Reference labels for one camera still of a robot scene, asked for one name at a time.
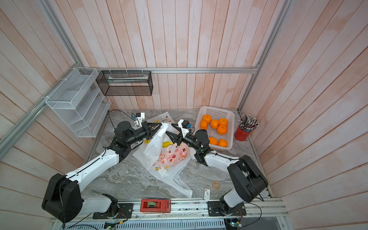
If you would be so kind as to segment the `white printed plastic bag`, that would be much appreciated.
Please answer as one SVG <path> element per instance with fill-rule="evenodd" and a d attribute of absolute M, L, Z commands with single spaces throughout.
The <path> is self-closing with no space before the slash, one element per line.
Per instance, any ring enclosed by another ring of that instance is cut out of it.
<path fill-rule="evenodd" d="M 167 168 L 190 159 L 190 150 L 185 144 L 169 140 L 166 132 L 172 128 L 170 123 L 160 123 L 150 140 L 145 140 L 143 166 L 151 171 L 165 171 Z"/>

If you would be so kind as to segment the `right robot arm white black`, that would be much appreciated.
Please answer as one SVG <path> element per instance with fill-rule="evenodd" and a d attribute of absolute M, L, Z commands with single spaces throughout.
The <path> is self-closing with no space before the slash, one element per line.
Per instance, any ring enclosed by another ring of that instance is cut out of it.
<path fill-rule="evenodd" d="M 251 157 L 243 155 L 240 158 L 220 154 L 210 147 L 207 131 L 198 130 L 195 134 L 184 133 L 185 127 L 179 124 L 172 125 L 179 133 L 166 131 L 170 140 L 180 145 L 186 144 L 195 150 L 194 157 L 200 164 L 214 167 L 227 172 L 232 180 L 233 189 L 224 194 L 219 201 L 209 201 L 210 216 L 242 215 L 244 203 L 252 202 L 263 190 L 268 187 L 268 181 Z"/>

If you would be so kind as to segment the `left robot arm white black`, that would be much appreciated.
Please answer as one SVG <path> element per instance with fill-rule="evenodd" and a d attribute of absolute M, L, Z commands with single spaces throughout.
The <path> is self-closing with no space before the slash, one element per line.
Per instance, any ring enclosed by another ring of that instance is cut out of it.
<path fill-rule="evenodd" d="M 122 121 L 114 129 L 115 136 L 103 153 L 80 168 L 50 178 L 41 208 L 62 223 L 68 223 L 78 215 L 102 213 L 114 219 L 119 213 L 118 200 L 103 193 L 98 196 L 83 197 L 82 191 L 107 169 L 123 161 L 145 140 L 150 140 L 161 128 L 161 123 L 144 121 L 134 129 L 128 121 Z"/>

